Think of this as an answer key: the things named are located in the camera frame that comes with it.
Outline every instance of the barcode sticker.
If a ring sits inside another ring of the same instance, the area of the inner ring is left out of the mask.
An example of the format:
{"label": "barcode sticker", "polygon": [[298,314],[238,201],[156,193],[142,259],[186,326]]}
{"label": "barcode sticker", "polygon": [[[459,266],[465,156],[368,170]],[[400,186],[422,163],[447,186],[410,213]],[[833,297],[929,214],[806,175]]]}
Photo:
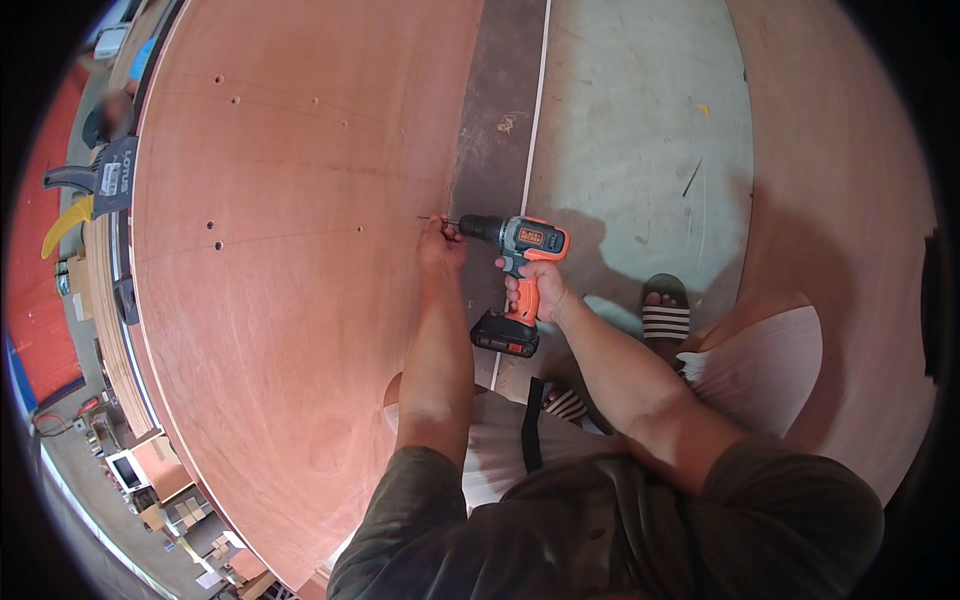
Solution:
{"label": "barcode sticker", "polygon": [[118,181],[120,181],[120,163],[106,163],[104,165],[104,178],[100,180],[100,191],[104,196],[116,196]]}

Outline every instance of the striped sandal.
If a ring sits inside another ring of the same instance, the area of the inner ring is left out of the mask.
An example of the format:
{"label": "striped sandal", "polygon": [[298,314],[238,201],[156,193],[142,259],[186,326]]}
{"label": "striped sandal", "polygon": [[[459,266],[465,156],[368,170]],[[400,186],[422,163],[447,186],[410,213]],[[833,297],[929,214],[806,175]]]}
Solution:
{"label": "striped sandal", "polygon": [[[676,301],[676,306],[646,304],[647,296],[657,292]],[[643,339],[676,340],[677,345],[690,334],[690,303],[686,298],[684,284],[672,275],[661,273],[647,279],[643,284],[640,299],[640,315],[643,320]]]}
{"label": "striped sandal", "polygon": [[576,420],[587,413],[587,406],[580,396],[573,390],[557,395],[550,399],[550,394],[543,401],[543,412],[552,413],[561,419]]}

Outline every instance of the cordless drill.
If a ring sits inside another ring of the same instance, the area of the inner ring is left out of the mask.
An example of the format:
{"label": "cordless drill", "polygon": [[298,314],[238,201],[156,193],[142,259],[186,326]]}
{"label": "cordless drill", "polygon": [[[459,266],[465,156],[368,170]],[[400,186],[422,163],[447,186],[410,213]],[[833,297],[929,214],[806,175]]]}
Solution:
{"label": "cordless drill", "polygon": [[470,330],[470,340],[479,348],[530,358],[540,343],[536,321],[540,293],[537,278],[524,277],[517,269],[531,260],[563,260],[570,250],[570,234],[531,217],[464,215],[457,227],[467,237],[499,247],[506,261],[503,270],[519,280],[516,310],[504,314],[491,308]]}

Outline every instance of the drill bit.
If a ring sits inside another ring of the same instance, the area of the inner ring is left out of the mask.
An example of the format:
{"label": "drill bit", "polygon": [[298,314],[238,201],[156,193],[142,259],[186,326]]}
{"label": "drill bit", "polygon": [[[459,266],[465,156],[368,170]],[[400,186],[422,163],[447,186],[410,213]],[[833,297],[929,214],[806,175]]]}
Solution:
{"label": "drill bit", "polygon": [[[426,221],[430,217],[417,217],[417,218],[420,220]],[[441,219],[441,221],[443,221],[445,225],[460,225],[459,221],[452,221],[450,219]]]}

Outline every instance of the hand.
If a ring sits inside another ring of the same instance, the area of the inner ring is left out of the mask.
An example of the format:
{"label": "hand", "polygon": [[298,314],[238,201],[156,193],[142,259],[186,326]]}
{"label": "hand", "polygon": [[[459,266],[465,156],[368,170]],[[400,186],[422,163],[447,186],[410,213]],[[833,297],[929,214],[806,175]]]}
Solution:
{"label": "hand", "polygon": [[453,228],[444,228],[444,219],[446,215],[433,215],[423,226],[417,261],[425,271],[441,267],[457,273],[467,262],[467,239]]}
{"label": "hand", "polygon": [[[503,269],[506,261],[500,257],[493,264]],[[570,297],[570,288],[566,287],[564,276],[560,275],[557,263],[552,260],[532,260],[517,270],[524,277],[537,278],[537,291],[540,292],[540,309],[537,311],[537,318],[544,323],[556,322],[561,307]],[[516,290],[519,282],[515,277],[507,275],[505,283],[510,310],[516,310],[516,301],[520,299],[520,293]]]}

